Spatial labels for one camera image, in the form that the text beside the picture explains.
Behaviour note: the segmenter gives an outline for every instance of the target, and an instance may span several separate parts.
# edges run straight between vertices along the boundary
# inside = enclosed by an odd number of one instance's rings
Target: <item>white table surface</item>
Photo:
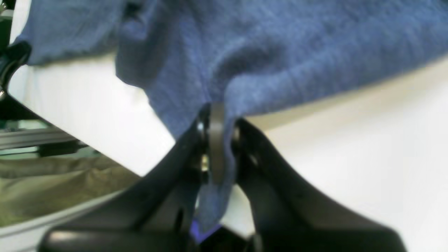
[[[12,40],[30,0],[17,1]],[[448,57],[381,85],[251,118],[327,195],[394,228],[410,252],[448,251]],[[144,92],[114,73],[114,54],[24,66],[9,92],[57,127],[144,175],[174,144]],[[235,187],[222,223],[253,232]]]

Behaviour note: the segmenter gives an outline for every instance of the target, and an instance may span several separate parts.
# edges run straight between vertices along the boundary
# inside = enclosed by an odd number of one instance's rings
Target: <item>black clamp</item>
[[[210,118],[206,107],[138,184],[98,209],[52,228],[39,252],[198,251],[189,229],[203,183],[201,158],[213,154],[209,144],[219,143],[214,134],[222,132],[210,130],[215,123]],[[240,120],[236,128],[240,131],[237,183],[250,201],[256,230],[244,251],[405,252],[397,233],[319,192],[250,123]]]
[[[31,54],[27,42],[19,42],[0,52],[0,100],[8,93],[8,84],[12,75],[26,63]]]

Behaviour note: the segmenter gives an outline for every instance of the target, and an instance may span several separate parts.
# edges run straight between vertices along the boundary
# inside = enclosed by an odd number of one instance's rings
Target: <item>blue towel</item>
[[[21,39],[33,46],[30,65],[117,45],[117,76],[145,89],[174,137],[205,103],[223,102],[230,139],[238,117],[358,89],[448,53],[448,1],[35,0]],[[229,145],[224,184],[200,192],[203,229],[227,207]]]

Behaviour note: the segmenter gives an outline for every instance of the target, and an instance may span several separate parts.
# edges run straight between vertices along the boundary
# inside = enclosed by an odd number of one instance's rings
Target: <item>green cloth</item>
[[[0,227],[123,190],[137,180],[105,156],[0,160]]]

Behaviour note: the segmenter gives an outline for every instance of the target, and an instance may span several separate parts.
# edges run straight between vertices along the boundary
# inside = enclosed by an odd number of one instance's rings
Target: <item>olive green fabric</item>
[[[138,179],[105,156],[0,160],[0,227],[125,189]]]

